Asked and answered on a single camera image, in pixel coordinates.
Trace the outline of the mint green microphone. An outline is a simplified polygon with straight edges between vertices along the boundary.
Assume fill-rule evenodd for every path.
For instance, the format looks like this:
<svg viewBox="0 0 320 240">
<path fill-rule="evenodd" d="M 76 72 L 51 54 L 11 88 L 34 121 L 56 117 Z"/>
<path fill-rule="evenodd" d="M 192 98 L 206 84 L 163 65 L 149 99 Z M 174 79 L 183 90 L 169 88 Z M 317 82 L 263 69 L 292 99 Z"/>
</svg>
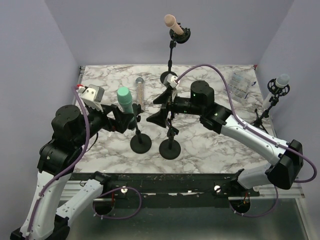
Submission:
<svg viewBox="0 0 320 240">
<path fill-rule="evenodd" d="M 117 101 L 121 105 L 123 112 L 133 114 L 133 98 L 130 90 L 123 86 L 117 92 Z"/>
</svg>

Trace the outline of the black ring-clip microphone stand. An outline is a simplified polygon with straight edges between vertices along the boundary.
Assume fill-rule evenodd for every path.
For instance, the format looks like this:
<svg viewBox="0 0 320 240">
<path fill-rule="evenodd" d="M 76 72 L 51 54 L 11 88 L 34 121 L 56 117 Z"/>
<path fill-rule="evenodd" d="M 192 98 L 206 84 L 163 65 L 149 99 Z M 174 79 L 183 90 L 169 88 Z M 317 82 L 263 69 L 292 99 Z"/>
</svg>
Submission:
<svg viewBox="0 0 320 240">
<path fill-rule="evenodd" d="M 144 154 L 150 150 L 151 146 L 151 138 L 140 131 L 138 122 L 136 122 L 135 118 L 135 135 L 130 140 L 130 147 L 132 151 L 137 154 Z"/>
</svg>

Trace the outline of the glitter microphone silver mesh head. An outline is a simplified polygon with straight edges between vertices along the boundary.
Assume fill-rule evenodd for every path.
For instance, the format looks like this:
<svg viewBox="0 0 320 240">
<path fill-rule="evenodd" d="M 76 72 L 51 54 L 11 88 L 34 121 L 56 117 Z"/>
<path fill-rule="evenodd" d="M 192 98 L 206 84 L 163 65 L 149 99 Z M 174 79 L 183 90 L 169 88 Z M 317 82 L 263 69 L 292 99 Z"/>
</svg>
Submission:
<svg viewBox="0 0 320 240">
<path fill-rule="evenodd" d="M 142 77 L 138 77 L 135 80 L 136 83 L 136 101 L 140 104 L 141 108 L 144 108 L 144 79 Z"/>
</svg>

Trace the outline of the black clip microphone stand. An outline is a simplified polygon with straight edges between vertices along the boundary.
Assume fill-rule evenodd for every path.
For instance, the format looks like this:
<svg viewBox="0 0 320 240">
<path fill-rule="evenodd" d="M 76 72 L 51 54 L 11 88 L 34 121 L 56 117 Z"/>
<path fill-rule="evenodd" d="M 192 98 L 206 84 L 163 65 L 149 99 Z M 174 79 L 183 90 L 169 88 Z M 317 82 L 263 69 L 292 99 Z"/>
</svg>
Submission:
<svg viewBox="0 0 320 240">
<path fill-rule="evenodd" d="M 166 160 L 174 160 L 181 153 L 181 145 L 174 139 L 179 134 L 179 130 L 172 126 L 172 120 L 167 119 L 167 139 L 159 146 L 160 155 Z"/>
</svg>

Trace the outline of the pink microphone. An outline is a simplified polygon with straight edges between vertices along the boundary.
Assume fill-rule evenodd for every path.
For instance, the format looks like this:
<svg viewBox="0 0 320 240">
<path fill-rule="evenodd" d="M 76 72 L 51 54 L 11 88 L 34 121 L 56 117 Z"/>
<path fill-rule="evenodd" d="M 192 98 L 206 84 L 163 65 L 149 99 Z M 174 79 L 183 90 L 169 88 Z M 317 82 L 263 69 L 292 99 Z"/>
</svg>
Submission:
<svg viewBox="0 0 320 240">
<path fill-rule="evenodd" d="M 164 23 L 168 28 L 170 28 L 177 35 L 181 36 L 184 34 L 184 30 L 177 23 L 175 16 L 173 16 L 171 14 L 165 15 L 164 16 Z"/>
</svg>

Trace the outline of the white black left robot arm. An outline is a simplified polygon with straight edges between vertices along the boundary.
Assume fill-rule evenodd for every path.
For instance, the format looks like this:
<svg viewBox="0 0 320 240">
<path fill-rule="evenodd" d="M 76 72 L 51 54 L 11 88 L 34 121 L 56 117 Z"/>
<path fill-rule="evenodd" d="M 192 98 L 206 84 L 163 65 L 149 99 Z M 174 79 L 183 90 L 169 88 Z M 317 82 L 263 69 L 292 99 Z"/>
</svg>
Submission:
<svg viewBox="0 0 320 240">
<path fill-rule="evenodd" d="M 59 206 L 66 183 L 75 165 L 87 151 L 89 140 L 100 130 L 124 133 L 132 129 L 132 112 L 122 112 L 116 105 L 96 110 L 81 105 L 60 107 L 51 122 L 51 141 L 39 151 L 37 184 L 27 218 L 14 230 L 12 240 L 65 240 L 73 221 L 97 197 L 111 191 L 110 177 L 95 172 L 84 187 L 64 205 Z"/>
</svg>

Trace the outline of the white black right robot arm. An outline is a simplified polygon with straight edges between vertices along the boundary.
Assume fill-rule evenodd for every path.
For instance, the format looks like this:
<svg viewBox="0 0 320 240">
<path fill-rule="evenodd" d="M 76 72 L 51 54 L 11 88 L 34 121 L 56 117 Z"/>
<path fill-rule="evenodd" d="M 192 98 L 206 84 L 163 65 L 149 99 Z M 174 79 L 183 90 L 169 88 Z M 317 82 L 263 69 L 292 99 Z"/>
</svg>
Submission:
<svg viewBox="0 0 320 240">
<path fill-rule="evenodd" d="M 153 103 L 160 110 L 149 116 L 149 123 L 170 127 L 168 114 L 198 115 L 200 123 L 208 130 L 230 137 L 252 149 L 267 160 L 267 164 L 252 169 L 239 170 L 231 180 L 230 191 L 241 196 L 248 189 L 272 184 L 288 190 L 303 166 L 302 144 L 297 140 L 287 142 L 273 137 L 215 102 L 214 89 L 204 80 L 196 80 L 190 86 L 190 97 L 173 96 L 173 88 L 167 87 Z"/>
</svg>

